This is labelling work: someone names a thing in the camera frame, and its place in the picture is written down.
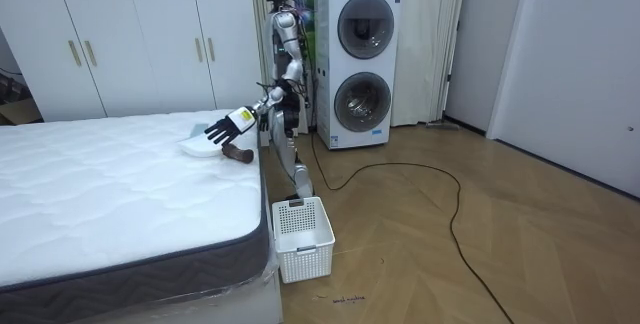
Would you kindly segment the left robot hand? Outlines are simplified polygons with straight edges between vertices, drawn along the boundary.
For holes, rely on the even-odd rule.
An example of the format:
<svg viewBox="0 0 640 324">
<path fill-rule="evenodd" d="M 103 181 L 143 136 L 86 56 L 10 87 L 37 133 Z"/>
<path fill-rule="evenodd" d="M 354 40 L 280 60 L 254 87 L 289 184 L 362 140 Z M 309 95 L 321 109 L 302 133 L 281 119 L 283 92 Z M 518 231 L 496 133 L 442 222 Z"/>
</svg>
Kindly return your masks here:
<svg viewBox="0 0 640 324">
<path fill-rule="evenodd" d="M 204 134 L 214 144 L 226 146 L 235 138 L 251 129 L 257 122 L 256 111 L 251 107 L 241 107 L 227 114 L 212 126 L 208 127 Z"/>
</svg>

